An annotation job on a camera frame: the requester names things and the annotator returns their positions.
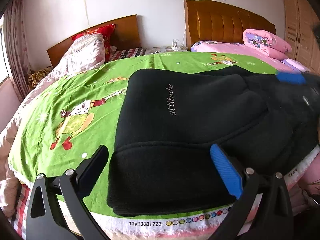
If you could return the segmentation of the red pillow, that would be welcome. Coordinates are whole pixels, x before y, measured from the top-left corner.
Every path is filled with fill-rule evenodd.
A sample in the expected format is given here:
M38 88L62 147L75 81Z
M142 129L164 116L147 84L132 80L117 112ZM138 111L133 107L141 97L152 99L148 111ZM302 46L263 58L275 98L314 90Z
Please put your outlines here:
M111 36L116 28L114 23L107 24L99 28L95 28L92 30L86 30L82 33L78 33L72 36L72 40L75 41L76 39L84 36L84 35L93 35L93 34L101 34L104 40L104 47L105 47L105 63L107 63L112 56L115 54L117 47L111 45Z

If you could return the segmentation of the large brown wooden headboard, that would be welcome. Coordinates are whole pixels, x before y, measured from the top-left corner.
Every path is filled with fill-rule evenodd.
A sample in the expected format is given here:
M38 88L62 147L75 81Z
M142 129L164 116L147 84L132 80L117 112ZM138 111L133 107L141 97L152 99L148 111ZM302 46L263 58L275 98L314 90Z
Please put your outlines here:
M242 43L246 29L276 33L276 27L263 16L230 4L211 0L184 0L186 44L199 41Z

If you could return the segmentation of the black pants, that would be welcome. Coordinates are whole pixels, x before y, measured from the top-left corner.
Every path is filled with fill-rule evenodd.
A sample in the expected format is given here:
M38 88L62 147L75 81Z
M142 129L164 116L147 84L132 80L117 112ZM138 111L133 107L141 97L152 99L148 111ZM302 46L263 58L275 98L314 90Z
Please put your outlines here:
M318 144L305 85L231 66L197 74L141 69L129 78L108 174L120 216L166 215L231 204L210 156L218 144L259 174L289 173Z

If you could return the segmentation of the pink bed sheet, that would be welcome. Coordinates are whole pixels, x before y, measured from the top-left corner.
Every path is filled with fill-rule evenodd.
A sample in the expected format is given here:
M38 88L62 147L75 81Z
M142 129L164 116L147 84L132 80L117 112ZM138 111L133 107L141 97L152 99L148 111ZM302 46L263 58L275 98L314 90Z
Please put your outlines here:
M286 66L281 61L268 57L261 52L240 43L200 41L191 47L191 51L213 54L246 55L259 59L281 72L300 72ZM298 167L286 177L289 184L289 196L296 215L308 208L319 208L319 148L310 153Z

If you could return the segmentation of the purple pillow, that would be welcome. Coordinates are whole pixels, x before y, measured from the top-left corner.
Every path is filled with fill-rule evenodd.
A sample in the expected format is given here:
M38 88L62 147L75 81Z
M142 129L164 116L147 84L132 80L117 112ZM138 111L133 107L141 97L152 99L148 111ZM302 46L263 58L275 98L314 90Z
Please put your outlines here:
M295 61L293 59L284 59L281 61L283 64L285 64L288 67L291 67L292 69L296 69L302 73L304 72L310 72L309 68L306 68L304 65L302 65L300 62Z

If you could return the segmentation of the green cartoon bed sheet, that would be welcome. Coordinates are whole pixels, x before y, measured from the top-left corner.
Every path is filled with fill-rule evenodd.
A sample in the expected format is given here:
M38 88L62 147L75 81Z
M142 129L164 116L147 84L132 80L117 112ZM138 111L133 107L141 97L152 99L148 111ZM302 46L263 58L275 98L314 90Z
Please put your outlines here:
M25 215L39 173L58 176L91 157L100 145L113 150L116 125L129 77L140 69L199 73L232 65L254 73L288 71L265 59L239 53L161 53L112 61L95 70L71 67L59 75L22 111L22 121L9 153L9 166L23 183L18 211ZM84 199L101 228L110 236L191 237L213 232L231 209L219 204L206 211L124 218L107 205L105 168L92 193Z

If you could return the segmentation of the rolled pink quilt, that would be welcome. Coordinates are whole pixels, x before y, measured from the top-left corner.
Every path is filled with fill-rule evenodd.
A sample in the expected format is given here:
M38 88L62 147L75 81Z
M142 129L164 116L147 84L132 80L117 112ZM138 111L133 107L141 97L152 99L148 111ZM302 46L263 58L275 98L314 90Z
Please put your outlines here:
M265 30L246 29L242 35L246 46L276 60L287 59L292 47L285 40Z

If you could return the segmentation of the pink floral quilt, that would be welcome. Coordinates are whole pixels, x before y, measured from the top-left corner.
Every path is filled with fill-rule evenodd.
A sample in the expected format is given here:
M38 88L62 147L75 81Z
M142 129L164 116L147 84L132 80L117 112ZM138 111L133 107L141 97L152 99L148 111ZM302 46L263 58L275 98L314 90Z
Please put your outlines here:
M104 64L104 60L105 46L102 34L85 34L77 38L58 65L27 95L5 129L1 131L1 210L5 217L11 217L16 211L19 180L9 168L8 157L25 108L57 80L98 68Z

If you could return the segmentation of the brown tiger pattern blanket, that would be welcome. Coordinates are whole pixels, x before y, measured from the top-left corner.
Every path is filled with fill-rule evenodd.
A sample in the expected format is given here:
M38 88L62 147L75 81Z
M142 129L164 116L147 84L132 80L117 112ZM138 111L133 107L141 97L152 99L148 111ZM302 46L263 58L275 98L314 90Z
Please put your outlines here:
M37 85L44 79L46 82L50 82L51 79L47 78L50 72L53 70L52 66L48 66L38 71L31 71L28 75L28 89L31 92Z

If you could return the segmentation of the pink floral curtain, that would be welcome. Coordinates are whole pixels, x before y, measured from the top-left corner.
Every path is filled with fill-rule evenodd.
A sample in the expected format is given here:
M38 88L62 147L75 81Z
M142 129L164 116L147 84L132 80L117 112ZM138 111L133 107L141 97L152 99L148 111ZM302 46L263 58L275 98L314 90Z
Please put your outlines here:
M31 65L24 27L24 0L12 0L4 12L4 44L9 74L20 101L30 93Z

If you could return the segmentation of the small brown wooden headboard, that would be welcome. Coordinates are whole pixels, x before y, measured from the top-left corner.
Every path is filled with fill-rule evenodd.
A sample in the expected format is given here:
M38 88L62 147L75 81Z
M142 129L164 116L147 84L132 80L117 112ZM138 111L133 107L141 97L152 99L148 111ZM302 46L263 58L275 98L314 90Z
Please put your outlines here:
M139 29L137 23L137 15L130 15L121 18L117 18L108 22L104 22L93 27L82 30L79 33L83 33L85 31L91 31L96 28L103 27L108 24L115 24L115 30L111 35L110 44L116 46L120 50L137 48L141 46ZM72 36L69 38L59 42L53 47L47 50L48 57L53 67L56 67L60 62L63 55L69 49L69 47L73 44Z

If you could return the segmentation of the bedside table with patterned cloth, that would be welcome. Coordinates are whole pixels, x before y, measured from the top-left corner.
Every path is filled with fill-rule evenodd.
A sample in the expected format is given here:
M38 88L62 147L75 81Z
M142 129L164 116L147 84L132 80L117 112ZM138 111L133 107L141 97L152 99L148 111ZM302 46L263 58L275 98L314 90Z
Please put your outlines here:
M144 55L153 55L153 54L160 54L160 53L171 53L171 52L183 52L187 51L182 46L177 46L176 49L173 49L173 46L160 46L160 47L152 47L145 50Z

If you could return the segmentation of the white power strip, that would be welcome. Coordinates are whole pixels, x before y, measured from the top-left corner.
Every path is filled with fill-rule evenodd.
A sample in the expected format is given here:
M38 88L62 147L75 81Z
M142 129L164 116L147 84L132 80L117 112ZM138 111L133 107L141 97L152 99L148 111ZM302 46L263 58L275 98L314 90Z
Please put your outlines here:
M172 48L172 50L174 50L174 51L188 50L188 49L183 45L183 43L182 43L180 40L176 39L176 38L174 38L174 39L172 40L171 48Z

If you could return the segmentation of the red checkered bed sheet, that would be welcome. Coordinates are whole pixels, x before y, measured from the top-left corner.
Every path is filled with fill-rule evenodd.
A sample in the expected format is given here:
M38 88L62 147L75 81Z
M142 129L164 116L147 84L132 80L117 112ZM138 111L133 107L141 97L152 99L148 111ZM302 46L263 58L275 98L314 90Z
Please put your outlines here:
M110 58L109 61L111 62L111 61L131 58L131 57L143 56L144 53L145 52L142 47L127 49L127 50L118 50L113 54L113 56Z

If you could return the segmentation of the light wooden wardrobe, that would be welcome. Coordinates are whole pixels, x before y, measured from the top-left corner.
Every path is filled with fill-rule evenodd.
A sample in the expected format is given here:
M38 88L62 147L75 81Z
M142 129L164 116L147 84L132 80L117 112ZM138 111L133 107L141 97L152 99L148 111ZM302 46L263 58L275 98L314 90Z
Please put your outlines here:
M292 47L288 57L319 74L319 46L313 27L319 18L307 0L284 0L285 41Z

